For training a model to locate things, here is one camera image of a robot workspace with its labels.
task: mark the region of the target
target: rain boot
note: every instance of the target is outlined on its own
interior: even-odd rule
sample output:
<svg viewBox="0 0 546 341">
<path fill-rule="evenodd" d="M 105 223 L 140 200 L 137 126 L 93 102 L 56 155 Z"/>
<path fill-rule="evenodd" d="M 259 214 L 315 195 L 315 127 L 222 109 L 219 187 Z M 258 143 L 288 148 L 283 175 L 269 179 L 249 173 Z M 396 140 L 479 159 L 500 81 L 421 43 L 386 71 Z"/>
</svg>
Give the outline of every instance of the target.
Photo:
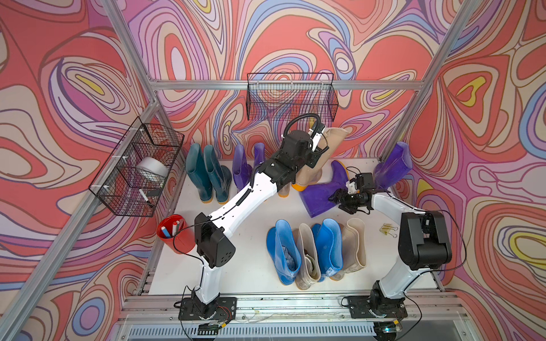
<svg viewBox="0 0 546 341">
<path fill-rule="evenodd" d="M 322 225 L 315 224 L 313 231 L 314 243 L 317 247 L 318 265 L 321 268 L 321 279 L 333 276 L 343 268 L 341 254 L 341 230 L 333 219 L 324 219 Z"/>
<path fill-rule="evenodd" d="M 250 180 L 252 166 L 246 163 L 245 148 L 242 145 L 235 147 L 233 154 L 233 182 L 237 186 L 237 190 L 242 190 Z"/>
<path fill-rule="evenodd" d="M 307 290 L 321 278 L 313 232 L 307 224 L 301 224 L 292 233 L 301 256 L 301 267 L 300 272 L 296 275 L 296 286 L 300 290 Z"/>
<path fill-rule="evenodd" d="M 199 198 L 205 204 L 212 201 L 212 183 L 206 173 L 201 146 L 198 143 L 192 144 L 186 158 L 186 172 L 189 179 L 197 187 Z"/>
<path fill-rule="evenodd" d="M 300 270 L 301 255 L 286 220 L 277 220 L 275 227 L 268 231 L 265 244 L 281 283 L 284 285 L 294 283 Z"/>
<path fill-rule="evenodd" d="M 340 280 L 346 273 L 359 271 L 366 267 L 366 248 L 364 247 L 364 222 L 351 218 L 345 227 L 341 228 L 343 268 L 330 277 Z"/>
<path fill-rule="evenodd" d="M 332 161 L 331 167 L 333 174 L 330 182 L 310 185 L 303 192 L 300 192 L 301 200 L 311 218 L 335 207 L 336 204 L 329 201 L 328 198 L 336 190 L 347 188 L 345 184 L 349 181 L 349 177 L 345 167 L 337 160 Z"/>
<path fill-rule="evenodd" d="M 277 195 L 280 196 L 281 198 L 286 198 L 288 196 L 288 194 L 290 194 L 290 184 L 289 183 L 284 185 L 284 187 L 281 188 L 281 190 L 277 192 Z"/>
<path fill-rule="evenodd" d="M 220 204 L 225 204 L 229 200 L 229 186 L 232 184 L 232 173 L 226 166 L 220 166 L 214 147 L 211 145 L 205 146 L 203 155 L 206 172 L 216 191 L 216 200 Z"/>
<path fill-rule="evenodd" d="M 343 128 L 327 128 L 324 131 L 318 146 L 320 148 L 328 146 L 328 150 L 321 155 L 317 161 L 317 164 L 313 168 L 307 165 L 301 168 L 301 170 L 296 174 L 296 183 L 294 183 L 292 187 L 301 192 L 309 184 L 318 182 L 321 178 L 319 172 L 321 171 L 322 166 L 324 166 L 326 161 L 330 159 L 348 134 L 349 131 Z"/>
<path fill-rule="evenodd" d="M 373 180 L 377 187 L 388 189 L 402 179 L 413 167 L 410 149 L 405 142 L 397 142 L 385 162 L 373 170 Z"/>
<path fill-rule="evenodd" d="M 265 161 L 265 144 L 258 142 L 254 144 L 254 168 Z"/>
</svg>

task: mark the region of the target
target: black wire basket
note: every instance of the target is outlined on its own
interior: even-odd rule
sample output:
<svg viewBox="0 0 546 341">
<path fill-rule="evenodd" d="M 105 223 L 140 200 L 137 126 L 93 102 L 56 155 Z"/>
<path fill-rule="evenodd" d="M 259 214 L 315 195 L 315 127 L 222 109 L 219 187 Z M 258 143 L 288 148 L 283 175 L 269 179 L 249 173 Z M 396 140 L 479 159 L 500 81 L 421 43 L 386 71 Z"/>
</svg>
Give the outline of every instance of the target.
<svg viewBox="0 0 546 341">
<path fill-rule="evenodd" d="M 138 131 L 104 183 L 94 184 L 101 168 L 89 189 L 117 216 L 153 217 L 183 142 L 184 135 L 170 127 L 140 122 Z M 166 175 L 140 167 L 145 158 L 161 162 L 168 170 Z"/>
<path fill-rule="evenodd" d="M 290 121 L 316 113 L 329 126 L 339 102 L 332 86 L 334 74 L 249 73 L 246 112 L 249 121 Z"/>
</svg>

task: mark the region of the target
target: red cup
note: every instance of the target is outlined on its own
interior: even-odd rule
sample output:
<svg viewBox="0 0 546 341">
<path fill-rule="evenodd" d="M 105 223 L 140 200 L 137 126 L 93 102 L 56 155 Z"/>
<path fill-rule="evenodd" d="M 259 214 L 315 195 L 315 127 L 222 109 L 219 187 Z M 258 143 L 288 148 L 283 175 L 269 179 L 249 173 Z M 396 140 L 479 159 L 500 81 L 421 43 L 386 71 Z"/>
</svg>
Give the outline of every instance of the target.
<svg viewBox="0 0 546 341">
<path fill-rule="evenodd" d="M 172 234 L 173 223 L 176 223 L 177 220 L 180 221 L 180 226 L 178 227 L 178 230 L 180 231 L 180 233 L 177 234 L 176 237 L 174 238 L 172 237 L 165 238 L 163 231 L 161 231 L 161 227 L 165 226 L 167 231 L 170 234 Z M 187 229 L 186 228 L 187 226 L 188 224 L 186 223 L 186 221 L 181 215 L 173 214 L 172 216 L 163 219 L 163 221 L 157 226 L 156 235 L 165 244 L 167 244 L 171 248 L 171 250 L 173 250 L 175 253 L 178 253 L 178 254 L 188 253 L 195 246 L 195 235 L 193 234 L 193 229 L 192 228 Z"/>
</svg>

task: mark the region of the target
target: purple rain boot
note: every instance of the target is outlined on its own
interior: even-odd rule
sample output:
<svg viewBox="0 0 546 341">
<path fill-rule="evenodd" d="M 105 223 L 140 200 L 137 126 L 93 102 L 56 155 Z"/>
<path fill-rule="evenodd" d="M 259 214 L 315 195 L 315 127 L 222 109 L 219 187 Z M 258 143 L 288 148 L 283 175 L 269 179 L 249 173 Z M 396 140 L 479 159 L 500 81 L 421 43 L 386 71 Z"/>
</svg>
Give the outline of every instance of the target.
<svg viewBox="0 0 546 341">
<path fill-rule="evenodd" d="M 388 189 L 402 179 L 413 167 L 408 144 L 397 142 L 387 160 L 373 170 L 375 185 Z"/>
<path fill-rule="evenodd" d="M 254 144 L 254 168 L 265 161 L 265 144 L 258 142 Z"/>
<path fill-rule="evenodd" d="M 237 190 L 242 190 L 250 180 L 252 167 L 246 163 L 245 148 L 242 145 L 235 147 L 233 154 L 233 182 L 237 186 Z"/>
<path fill-rule="evenodd" d="M 332 181 L 328 183 L 317 183 L 309 185 L 300 192 L 301 200 L 311 218 L 335 207 L 336 204 L 329 201 L 328 198 L 340 188 L 346 188 L 349 181 L 345 167 L 337 160 L 332 161 Z"/>
</svg>

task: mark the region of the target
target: psychedelic swirl pattern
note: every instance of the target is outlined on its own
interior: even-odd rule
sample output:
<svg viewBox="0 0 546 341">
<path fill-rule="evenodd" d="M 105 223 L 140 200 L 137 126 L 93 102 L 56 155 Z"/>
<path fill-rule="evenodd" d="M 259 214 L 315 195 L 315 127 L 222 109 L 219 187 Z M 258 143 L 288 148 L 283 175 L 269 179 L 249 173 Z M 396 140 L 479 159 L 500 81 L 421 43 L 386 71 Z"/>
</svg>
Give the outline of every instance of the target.
<svg viewBox="0 0 546 341">
<path fill-rule="evenodd" d="M 245 80 L 250 72 L 334 73 L 337 80 L 420 80 L 455 1 L 135 0 L 123 13 L 153 79 Z M 413 91 L 339 91 L 340 157 L 376 157 Z M 256 142 L 274 151 L 286 122 L 248 122 L 246 91 L 165 90 L 175 128 L 223 158 Z"/>
<path fill-rule="evenodd" d="M 99 3 L 0 2 L 0 313 L 147 105 Z M 138 286 L 155 225 L 100 206 L 18 339 L 105 339 Z"/>
<path fill-rule="evenodd" d="M 545 47 L 544 2 L 482 2 L 405 137 L 397 190 L 459 222 L 440 276 L 486 340 L 546 340 Z"/>
</svg>

